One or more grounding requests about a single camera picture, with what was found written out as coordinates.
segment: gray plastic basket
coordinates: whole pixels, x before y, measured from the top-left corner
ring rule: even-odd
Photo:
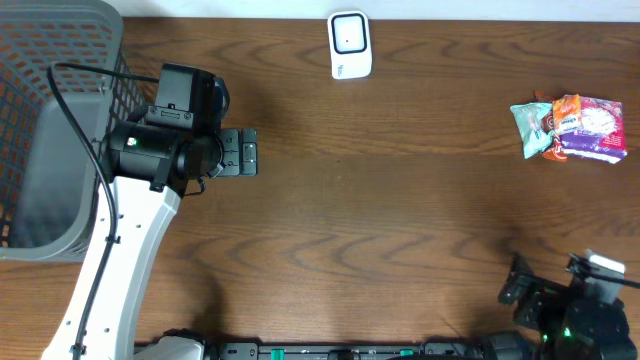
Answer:
[[[0,259],[81,261],[96,176],[52,97],[51,62],[128,72],[122,18],[99,0],[0,0]],[[56,82],[96,149],[142,103],[134,81],[60,69]]]

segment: wood grain surface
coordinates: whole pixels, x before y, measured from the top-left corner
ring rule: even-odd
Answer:
[[[223,127],[260,174],[182,203],[138,321],[265,342],[421,342],[514,328],[514,251],[567,282],[567,253],[640,280],[640,24],[372,21],[373,72],[330,75],[324,21],[126,19],[133,71],[222,76]],[[524,160],[509,106],[533,90],[624,103],[621,163]],[[155,89],[144,87],[149,99]],[[39,358],[80,265],[0,263],[0,358]],[[640,342],[640,292],[625,289]]]

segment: teal snack wrapper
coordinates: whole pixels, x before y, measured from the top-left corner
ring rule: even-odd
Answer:
[[[531,103],[511,107],[518,130],[520,130],[525,159],[546,150],[553,142],[552,134],[547,134],[542,129],[542,118],[551,111],[552,107],[553,105],[548,103]]]

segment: white wall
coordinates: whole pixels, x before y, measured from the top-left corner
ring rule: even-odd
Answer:
[[[105,0],[123,16],[640,22],[640,0]]]

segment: purple snack wrapper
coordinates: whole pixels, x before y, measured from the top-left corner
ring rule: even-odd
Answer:
[[[584,129],[560,135],[566,154],[615,164],[627,156],[622,103],[581,96]]]

